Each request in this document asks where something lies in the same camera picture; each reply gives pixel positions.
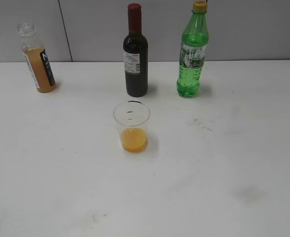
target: bottle base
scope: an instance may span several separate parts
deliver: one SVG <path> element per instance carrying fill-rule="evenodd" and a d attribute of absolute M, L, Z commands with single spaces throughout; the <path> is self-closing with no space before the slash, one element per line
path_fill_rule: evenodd
<path fill-rule="evenodd" d="M 47 87 L 47 88 L 37 88 L 37 91 L 40 93 L 49 93 L 53 91 L 56 88 L 57 84 L 55 83 L 54 85 Z"/>
<path fill-rule="evenodd" d="M 127 91 L 127 94 L 129 95 L 129 96 L 131 96 L 131 97 L 142 97 L 142 96 L 144 96 L 145 94 L 147 94 L 147 90 L 145 91 L 145 92 L 143 92 L 143 93 L 130 93 L 129 91 Z"/>
<path fill-rule="evenodd" d="M 189 94 L 189 93 L 183 93 L 183 92 L 178 91 L 178 95 L 183 98 L 195 98 L 197 97 L 198 93 Z"/>

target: wine bottle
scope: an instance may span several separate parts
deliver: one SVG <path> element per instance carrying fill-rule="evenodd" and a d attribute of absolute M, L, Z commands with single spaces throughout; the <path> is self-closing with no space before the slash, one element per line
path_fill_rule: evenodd
<path fill-rule="evenodd" d="M 141 6 L 128 5 L 128 36 L 124 39 L 124 68 L 126 90 L 140 97 L 148 89 L 148 42 L 141 33 Z"/>

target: gray wall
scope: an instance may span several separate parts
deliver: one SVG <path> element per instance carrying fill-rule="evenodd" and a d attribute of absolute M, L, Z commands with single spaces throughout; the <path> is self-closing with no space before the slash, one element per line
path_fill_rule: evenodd
<path fill-rule="evenodd" d="M 60 0 L 73 61 L 122 61 L 131 0 Z M 177 61 L 193 0 L 138 0 L 150 61 Z M 210 0 L 207 60 L 290 59 L 290 0 Z M 70 61 L 58 0 L 0 2 L 0 61 L 22 61 L 16 24 L 31 19 L 51 61 Z"/>
<path fill-rule="evenodd" d="M 33 22 L 51 61 L 70 61 L 57 0 L 0 0 L 0 62 L 24 62 L 17 24 Z"/>

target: wine bottle label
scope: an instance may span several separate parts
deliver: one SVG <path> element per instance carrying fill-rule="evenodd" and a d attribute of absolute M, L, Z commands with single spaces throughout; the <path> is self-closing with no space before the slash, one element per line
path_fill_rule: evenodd
<path fill-rule="evenodd" d="M 47 54 L 46 54 L 46 50 L 44 49 L 40 53 L 40 55 L 41 55 L 42 64 L 44 65 L 44 68 L 45 68 L 45 71 L 46 71 L 46 74 L 47 74 L 47 77 L 48 77 L 49 84 L 50 84 L 50 86 L 52 86 L 52 85 L 55 84 L 55 78 L 54 78 L 54 75 L 52 74 L 52 70 L 51 70 L 51 67 L 50 67 L 50 64 L 49 64 L 49 60 L 48 60 L 48 57 L 47 57 Z"/>
<path fill-rule="evenodd" d="M 33 70 L 32 66 L 31 66 L 30 60 L 29 60 L 28 56 L 27 56 L 25 53 L 23 53 L 23 56 L 25 57 L 25 60 L 26 60 L 26 63 L 27 63 L 28 69 L 30 70 L 31 75 L 32 75 L 32 77 L 33 77 L 33 79 L 34 79 L 35 86 L 36 86 L 36 88 L 39 88 L 40 85 L 38 84 L 38 81 L 37 81 L 37 78 L 36 78 L 36 76 L 35 76 L 34 70 Z"/>
<path fill-rule="evenodd" d="M 194 47 L 182 43 L 180 65 L 185 68 L 201 68 L 204 64 L 206 47 L 207 45 Z"/>
<path fill-rule="evenodd" d="M 139 53 L 127 53 L 124 51 L 125 71 L 131 74 L 140 74 Z"/>

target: cup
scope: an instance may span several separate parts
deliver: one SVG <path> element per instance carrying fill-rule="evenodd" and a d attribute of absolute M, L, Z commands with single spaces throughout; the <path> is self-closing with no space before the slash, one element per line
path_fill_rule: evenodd
<path fill-rule="evenodd" d="M 147 145 L 150 109 L 140 101 L 129 100 L 117 105 L 113 115 L 122 147 L 129 152 L 142 151 Z"/>

